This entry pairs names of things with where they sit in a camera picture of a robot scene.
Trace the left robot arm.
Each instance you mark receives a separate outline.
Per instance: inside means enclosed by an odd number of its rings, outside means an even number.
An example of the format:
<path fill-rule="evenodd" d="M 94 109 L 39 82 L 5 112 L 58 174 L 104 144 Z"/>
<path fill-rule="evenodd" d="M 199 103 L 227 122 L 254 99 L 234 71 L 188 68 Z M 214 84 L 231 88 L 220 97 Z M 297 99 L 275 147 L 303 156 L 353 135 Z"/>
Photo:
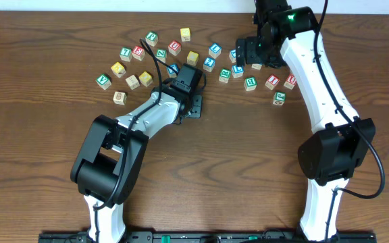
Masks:
<path fill-rule="evenodd" d="M 127 115 L 92 122 L 70 172 L 90 211 L 92 242 L 119 242 L 124 202 L 137 181 L 147 144 L 160 129 L 189 115 L 202 90 L 197 81 L 168 78 Z"/>

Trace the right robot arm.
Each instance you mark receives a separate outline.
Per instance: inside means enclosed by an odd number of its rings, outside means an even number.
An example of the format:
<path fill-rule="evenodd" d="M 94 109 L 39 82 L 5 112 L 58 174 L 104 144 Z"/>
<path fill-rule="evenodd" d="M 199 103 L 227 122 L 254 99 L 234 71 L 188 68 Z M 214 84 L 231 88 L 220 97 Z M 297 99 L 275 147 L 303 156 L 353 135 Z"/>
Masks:
<path fill-rule="evenodd" d="M 255 4 L 257 34 L 236 41 L 236 62 L 287 66 L 307 107 L 312 135 L 298 149 L 307 178 L 305 210 L 294 233 L 266 237 L 267 242 L 375 242 L 373 233 L 340 233 L 340 199 L 375 135 L 371 119 L 360 118 L 344 95 L 328 61 L 322 19 L 309 7 L 286 1 Z"/>

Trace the red I block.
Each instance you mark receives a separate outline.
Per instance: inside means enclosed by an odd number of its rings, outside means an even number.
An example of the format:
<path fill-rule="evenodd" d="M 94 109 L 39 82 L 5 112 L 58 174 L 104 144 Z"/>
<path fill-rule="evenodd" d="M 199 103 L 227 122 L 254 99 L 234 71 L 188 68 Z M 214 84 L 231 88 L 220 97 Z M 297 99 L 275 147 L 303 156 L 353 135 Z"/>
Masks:
<path fill-rule="evenodd" d="M 271 75 L 265 82 L 265 85 L 266 87 L 268 87 L 270 90 L 273 90 L 277 85 L 278 83 L 280 82 L 280 79 L 275 76 L 275 75 Z"/>

